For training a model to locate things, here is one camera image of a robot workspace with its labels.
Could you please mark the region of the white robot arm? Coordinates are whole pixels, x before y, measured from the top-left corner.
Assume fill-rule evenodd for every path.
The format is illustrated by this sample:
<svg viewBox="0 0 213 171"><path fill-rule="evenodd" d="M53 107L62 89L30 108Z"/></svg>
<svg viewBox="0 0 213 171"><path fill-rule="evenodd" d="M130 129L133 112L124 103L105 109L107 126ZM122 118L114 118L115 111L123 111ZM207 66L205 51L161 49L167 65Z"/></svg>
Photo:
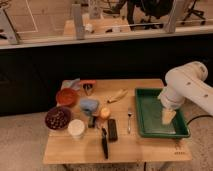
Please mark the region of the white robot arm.
<svg viewBox="0 0 213 171"><path fill-rule="evenodd" d="M207 85L207 67L198 61L169 70L166 86L158 95L162 109L162 123L170 124L186 99L191 100L213 116L213 87Z"/></svg>

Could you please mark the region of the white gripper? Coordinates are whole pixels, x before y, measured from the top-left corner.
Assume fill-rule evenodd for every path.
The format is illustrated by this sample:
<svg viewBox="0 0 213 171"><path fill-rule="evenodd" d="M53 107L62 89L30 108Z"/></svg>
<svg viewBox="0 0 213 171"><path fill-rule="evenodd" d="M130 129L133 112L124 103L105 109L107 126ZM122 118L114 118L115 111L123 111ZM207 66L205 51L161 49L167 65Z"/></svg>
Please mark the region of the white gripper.
<svg viewBox="0 0 213 171"><path fill-rule="evenodd" d="M176 115L175 110L183 105L185 98L173 88L164 87L158 95L158 99L164 107L162 110L162 123L164 125L170 124Z"/></svg>

